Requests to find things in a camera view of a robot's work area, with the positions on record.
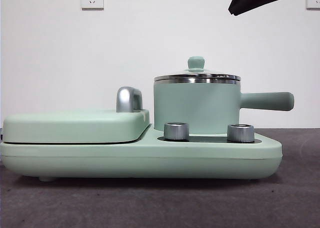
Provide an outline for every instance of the appliance foot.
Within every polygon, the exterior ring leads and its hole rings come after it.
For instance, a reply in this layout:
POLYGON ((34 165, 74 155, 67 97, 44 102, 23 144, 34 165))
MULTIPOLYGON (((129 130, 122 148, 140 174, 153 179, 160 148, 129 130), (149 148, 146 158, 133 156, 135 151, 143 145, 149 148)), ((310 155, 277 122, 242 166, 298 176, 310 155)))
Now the appliance foot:
POLYGON ((49 177, 49 176, 39 176, 39 181, 41 182, 53 182, 56 179, 58 179, 57 177, 49 177))

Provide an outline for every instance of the gray floor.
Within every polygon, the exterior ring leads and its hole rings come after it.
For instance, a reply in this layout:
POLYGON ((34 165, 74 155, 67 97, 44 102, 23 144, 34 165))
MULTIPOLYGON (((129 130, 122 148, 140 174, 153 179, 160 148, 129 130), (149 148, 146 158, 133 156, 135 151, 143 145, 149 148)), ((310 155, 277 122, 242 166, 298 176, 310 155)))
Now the gray floor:
POLYGON ((261 180, 80 179, 44 183, 1 166, 2 228, 320 227, 320 129, 259 129, 283 144, 261 180))

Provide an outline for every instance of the mint green saucepan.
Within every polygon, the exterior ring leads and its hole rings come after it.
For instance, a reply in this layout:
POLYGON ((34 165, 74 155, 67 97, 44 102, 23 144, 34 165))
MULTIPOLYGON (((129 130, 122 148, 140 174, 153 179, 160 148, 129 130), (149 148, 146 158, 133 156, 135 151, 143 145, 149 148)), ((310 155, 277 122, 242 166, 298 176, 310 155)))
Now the mint green saucepan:
POLYGON ((225 134, 228 125, 239 123, 241 108, 290 111, 289 92, 241 93, 240 77, 204 69, 205 60, 190 57, 180 74, 154 79, 154 128, 165 123, 189 124, 191 134, 225 134))

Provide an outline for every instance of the pot handle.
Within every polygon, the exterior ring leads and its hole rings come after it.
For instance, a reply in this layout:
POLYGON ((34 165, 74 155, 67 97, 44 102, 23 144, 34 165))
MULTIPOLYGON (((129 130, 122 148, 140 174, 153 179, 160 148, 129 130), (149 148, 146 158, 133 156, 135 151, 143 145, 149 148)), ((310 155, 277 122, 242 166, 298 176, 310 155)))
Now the pot handle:
POLYGON ((242 93, 241 108, 291 111, 295 98, 290 92, 242 93))

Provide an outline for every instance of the glass lid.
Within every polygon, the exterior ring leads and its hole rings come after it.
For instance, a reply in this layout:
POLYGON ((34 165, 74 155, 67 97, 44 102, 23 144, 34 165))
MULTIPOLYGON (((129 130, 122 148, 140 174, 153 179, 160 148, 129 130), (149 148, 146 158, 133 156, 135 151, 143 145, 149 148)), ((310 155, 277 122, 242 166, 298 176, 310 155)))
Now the glass lid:
POLYGON ((188 69, 179 74, 157 76, 155 82, 172 80, 169 83, 232 83, 241 80, 237 75, 225 74, 218 71, 204 69, 205 59, 201 56, 192 56, 188 59, 188 69))

